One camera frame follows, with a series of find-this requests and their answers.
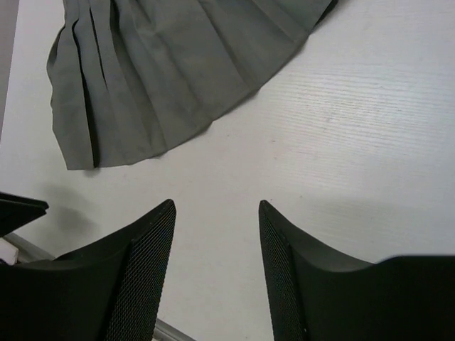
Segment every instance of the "gray pleated skirt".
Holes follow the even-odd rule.
[[[301,47],[333,0],[64,0],[48,60],[68,169],[136,163],[207,129]]]

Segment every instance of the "white wood grain surface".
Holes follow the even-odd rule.
[[[60,0],[21,0],[1,190],[47,200],[20,235],[59,254],[167,197],[160,318],[198,341],[272,340],[257,227],[269,199],[353,256],[455,253],[455,4],[345,0],[254,99],[165,156],[69,172],[51,131]]]

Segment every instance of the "gray fabric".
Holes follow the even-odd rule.
[[[63,0],[53,130],[68,169],[167,152],[254,94],[331,0]]]

